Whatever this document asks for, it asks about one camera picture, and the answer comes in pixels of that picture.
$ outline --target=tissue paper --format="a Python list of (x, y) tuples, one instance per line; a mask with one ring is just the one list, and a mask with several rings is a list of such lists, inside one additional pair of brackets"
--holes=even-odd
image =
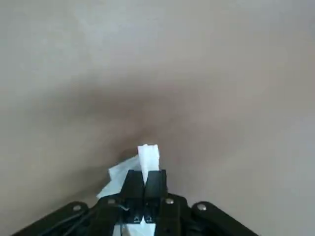
[[(138, 155), (108, 170), (111, 181), (97, 195), (98, 198), (119, 193), (129, 170), (141, 170), (146, 183), (149, 171), (159, 170), (159, 151), (157, 145), (138, 146)], [(140, 224), (127, 225), (130, 236), (153, 236), (155, 224), (147, 224), (144, 219)], [(115, 227), (113, 235), (121, 235), (120, 227)]]

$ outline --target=black cable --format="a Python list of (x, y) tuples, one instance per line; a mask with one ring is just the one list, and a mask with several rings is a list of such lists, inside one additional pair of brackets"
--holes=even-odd
[[(129, 208), (124, 207), (121, 204), (112, 204), (112, 207), (118, 207), (124, 211), (129, 211)], [(93, 208), (87, 215), (83, 216), (80, 220), (78, 220), (72, 227), (70, 227), (62, 236), (68, 236), (70, 233), (72, 233), (78, 226), (80, 226), (84, 221), (89, 219), (95, 212), (97, 211), (97, 207)], [(122, 223), (121, 223), (121, 228), (120, 228), (121, 236), (123, 235), (122, 231)]]
[(72, 227), (70, 227), (62, 236), (68, 236), (70, 233), (72, 233), (78, 226), (80, 226), (84, 221), (89, 219), (94, 213), (96, 212), (95, 210), (90, 211), (88, 214), (83, 216), (80, 220), (78, 220)]
[(79, 214), (70, 216), (70, 217), (68, 217), (67, 219), (64, 219), (64, 220), (58, 222), (58, 223), (55, 224), (54, 226), (52, 226), (52, 227), (50, 227), (49, 229), (45, 230), (44, 232), (40, 233), (38, 236), (44, 236), (44, 235), (48, 234), (49, 232), (53, 231), (54, 229), (60, 227), (61, 225), (65, 224), (65, 223), (67, 223), (67, 222), (69, 222), (69, 221), (71, 221), (71, 220), (73, 220), (73, 219), (75, 219), (75, 218), (80, 217), (81, 215), (83, 215), (83, 213), (84, 213), (84, 212), (81, 212), (81, 213), (79, 213)]

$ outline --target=white wall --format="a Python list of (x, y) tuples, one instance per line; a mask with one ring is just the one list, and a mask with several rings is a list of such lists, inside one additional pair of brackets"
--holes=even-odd
[(313, 1), (2, 0), (0, 229), (158, 143), (170, 191), (263, 236), (315, 226)]

